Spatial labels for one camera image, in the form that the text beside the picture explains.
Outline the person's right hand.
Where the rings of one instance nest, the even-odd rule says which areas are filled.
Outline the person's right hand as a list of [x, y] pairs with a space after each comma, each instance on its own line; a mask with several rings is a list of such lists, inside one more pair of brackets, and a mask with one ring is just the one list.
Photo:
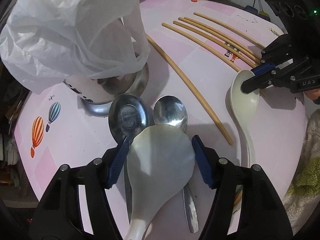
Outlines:
[[312, 89], [307, 90], [304, 92], [304, 94], [313, 101], [314, 104], [319, 105], [320, 104], [320, 89]]

